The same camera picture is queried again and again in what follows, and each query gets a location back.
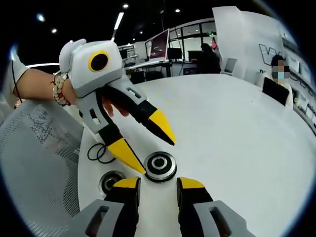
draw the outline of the white round table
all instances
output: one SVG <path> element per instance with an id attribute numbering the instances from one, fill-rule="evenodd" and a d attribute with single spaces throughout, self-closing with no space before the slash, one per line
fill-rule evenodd
<path id="1" fill-rule="evenodd" d="M 179 176 L 205 184 L 212 198 L 241 215 L 256 237 L 280 237 L 291 227 L 308 200 L 316 163 L 316 137 L 293 110 L 227 75 L 174 77 L 138 86 L 168 118 L 176 145 L 160 140 L 131 116 L 115 111 L 113 120 L 141 161 L 153 152 L 168 152 L 177 161 L 177 174 L 156 184 L 119 160 L 90 161 L 88 149 L 102 140 L 85 128 L 78 168 L 81 210 L 103 199 L 101 176 L 118 170 L 142 178 L 136 237 L 181 236 Z"/>

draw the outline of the bracelet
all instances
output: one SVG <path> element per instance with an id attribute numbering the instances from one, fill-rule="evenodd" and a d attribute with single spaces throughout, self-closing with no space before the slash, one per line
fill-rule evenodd
<path id="1" fill-rule="evenodd" d="M 64 81 L 68 79 L 68 74 L 67 73 L 58 73 L 54 77 L 54 88 L 53 88 L 53 94 L 54 94 L 54 99 L 55 101 L 61 105 L 71 105 L 68 100 L 64 97 L 62 90 L 64 86 Z"/>

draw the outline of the dark ceiling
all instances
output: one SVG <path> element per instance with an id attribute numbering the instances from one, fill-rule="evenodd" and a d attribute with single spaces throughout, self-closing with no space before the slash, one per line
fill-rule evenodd
<path id="1" fill-rule="evenodd" d="M 164 28 L 212 17 L 216 6 L 236 5 L 240 10 L 266 12 L 251 0 L 114 0 L 109 1 L 40 1 L 21 7 L 17 13 L 20 29 L 14 33 L 18 54 L 26 65 L 57 63 L 62 46 L 70 40 L 110 40 L 119 12 L 125 15 L 116 33 L 118 45 L 147 40 Z M 37 20 L 43 14 L 45 22 Z"/>

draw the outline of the finger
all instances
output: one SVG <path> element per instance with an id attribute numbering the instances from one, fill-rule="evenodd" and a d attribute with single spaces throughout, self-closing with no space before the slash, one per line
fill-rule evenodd
<path id="1" fill-rule="evenodd" d="M 113 117 L 113 108 L 112 105 L 109 101 L 104 101 L 103 102 L 103 107 L 106 109 L 106 111 L 108 111 L 108 114 L 110 117 Z"/>
<path id="2" fill-rule="evenodd" d="M 129 112 L 126 111 L 125 109 L 122 109 L 120 106 L 114 104 L 115 108 L 117 108 L 117 110 L 120 112 L 121 115 L 123 115 L 124 117 L 129 116 Z"/>

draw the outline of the white sleeve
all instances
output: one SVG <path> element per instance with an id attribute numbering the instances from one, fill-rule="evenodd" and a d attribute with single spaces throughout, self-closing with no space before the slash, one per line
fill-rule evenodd
<path id="1" fill-rule="evenodd" d="M 21 76 L 29 69 L 21 63 L 17 55 L 14 56 L 14 59 L 14 61 L 10 60 L 7 65 L 1 92 L 7 104 L 12 108 L 14 108 L 14 104 L 17 100 L 16 96 L 13 94 L 15 88 L 14 80 L 17 83 Z"/>
<path id="2" fill-rule="evenodd" d="M 20 58 L 15 55 L 14 56 L 14 61 L 12 64 L 12 61 L 10 61 L 9 65 L 8 65 L 8 70 L 7 70 L 7 80 L 9 80 L 9 84 L 10 84 L 10 92 L 13 92 L 15 84 L 14 84 L 14 79 L 15 82 L 17 83 L 18 80 L 21 78 L 21 76 L 29 69 L 28 67 L 26 67 L 23 63 L 21 63 Z"/>
<path id="3" fill-rule="evenodd" d="M 287 99 L 286 99 L 286 106 L 290 107 L 293 109 L 293 92 L 292 92 L 292 87 L 290 84 L 286 83 L 283 85 L 288 91 L 290 92 Z"/>

